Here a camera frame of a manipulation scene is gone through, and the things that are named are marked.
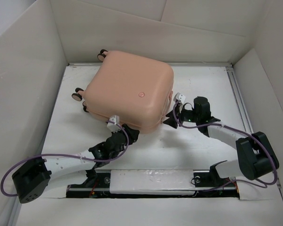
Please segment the pink hard-shell suitcase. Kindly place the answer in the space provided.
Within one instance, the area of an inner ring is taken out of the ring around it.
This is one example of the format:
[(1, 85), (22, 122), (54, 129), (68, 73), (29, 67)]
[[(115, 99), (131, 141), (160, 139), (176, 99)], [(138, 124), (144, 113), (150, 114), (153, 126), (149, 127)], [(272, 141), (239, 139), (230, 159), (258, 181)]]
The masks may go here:
[(119, 117), (120, 124), (147, 134), (163, 122), (171, 105), (174, 71), (164, 62), (102, 49), (102, 62), (85, 89), (76, 88), (72, 98), (100, 121)]

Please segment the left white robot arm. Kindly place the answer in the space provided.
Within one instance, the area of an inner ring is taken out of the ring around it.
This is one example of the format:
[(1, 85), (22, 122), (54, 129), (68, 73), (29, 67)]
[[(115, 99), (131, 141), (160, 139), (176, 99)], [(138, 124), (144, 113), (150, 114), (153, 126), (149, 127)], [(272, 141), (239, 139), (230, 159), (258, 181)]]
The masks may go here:
[(72, 173), (81, 172), (79, 181), (84, 186), (92, 186), (96, 180), (95, 170), (122, 156), (140, 134), (126, 124), (116, 126), (117, 132), (81, 153), (44, 154), (25, 161), (12, 175), (19, 202), (34, 201), (51, 182)]

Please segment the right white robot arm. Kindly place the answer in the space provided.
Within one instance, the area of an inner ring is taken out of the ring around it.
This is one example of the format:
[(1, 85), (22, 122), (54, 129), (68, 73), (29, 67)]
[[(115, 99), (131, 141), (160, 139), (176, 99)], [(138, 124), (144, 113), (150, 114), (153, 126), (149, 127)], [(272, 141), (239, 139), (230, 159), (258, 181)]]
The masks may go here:
[(210, 103), (205, 97), (196, 97), (190, 110), (185, 108), (185, 99), (181, 93), (175, 95), (173, 109), (163, 123), (174, 129), (188, 129), (189, 126), (184, 123), (194, 123), (193, 128), (200, 133), (227, 144), (237, 152), (235, 161), (222, 161), (210, 167), (210, 183), (218, 186), (226, 178), (234, 177), (235, 172), (238, 177), (245, 177), (246, 183), (252, 185), (257, 181), (256, 185), (262, 188), (277, 182), (279, 161), (265, 133), (249, 134), (223, 124), (212, 116)]

